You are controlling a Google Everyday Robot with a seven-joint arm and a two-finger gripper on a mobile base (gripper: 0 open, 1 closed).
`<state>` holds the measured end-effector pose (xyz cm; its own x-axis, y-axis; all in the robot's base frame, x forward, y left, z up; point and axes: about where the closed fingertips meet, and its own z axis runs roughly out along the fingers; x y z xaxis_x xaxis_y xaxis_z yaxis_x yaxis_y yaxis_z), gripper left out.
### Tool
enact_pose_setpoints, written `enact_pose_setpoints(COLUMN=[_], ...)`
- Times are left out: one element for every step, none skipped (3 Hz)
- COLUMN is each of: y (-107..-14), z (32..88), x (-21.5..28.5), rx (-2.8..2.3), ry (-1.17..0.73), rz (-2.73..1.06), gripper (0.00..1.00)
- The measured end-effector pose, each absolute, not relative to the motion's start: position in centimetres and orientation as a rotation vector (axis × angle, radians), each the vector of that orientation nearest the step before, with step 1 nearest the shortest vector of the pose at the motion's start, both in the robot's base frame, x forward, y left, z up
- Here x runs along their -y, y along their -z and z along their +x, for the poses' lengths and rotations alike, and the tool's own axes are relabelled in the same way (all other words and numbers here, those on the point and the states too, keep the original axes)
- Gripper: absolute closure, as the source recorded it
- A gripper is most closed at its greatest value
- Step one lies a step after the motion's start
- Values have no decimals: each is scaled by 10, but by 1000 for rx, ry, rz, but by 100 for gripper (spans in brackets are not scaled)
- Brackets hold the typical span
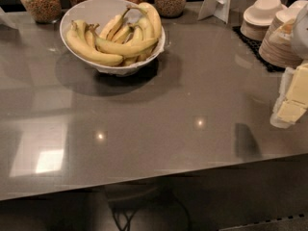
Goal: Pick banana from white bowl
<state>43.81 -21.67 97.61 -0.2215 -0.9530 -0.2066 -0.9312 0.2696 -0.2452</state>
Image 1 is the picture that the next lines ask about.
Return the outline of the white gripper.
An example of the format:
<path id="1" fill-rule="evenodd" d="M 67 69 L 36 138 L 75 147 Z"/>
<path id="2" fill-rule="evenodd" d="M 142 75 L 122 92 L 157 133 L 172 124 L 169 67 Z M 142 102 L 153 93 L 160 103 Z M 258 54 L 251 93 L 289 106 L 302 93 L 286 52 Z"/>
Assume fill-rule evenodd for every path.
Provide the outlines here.
<path id="1" fill-rule="evenodd" d="M 308 60 L 308 5 L 299 11 L 295 19 L 291 46 L 303 61 Z M 286 129 L 308 109 L 308 64 L 302 64 L 296 70 L 287 67 L 278 93 L 269 122 L 276 128 Z"/>

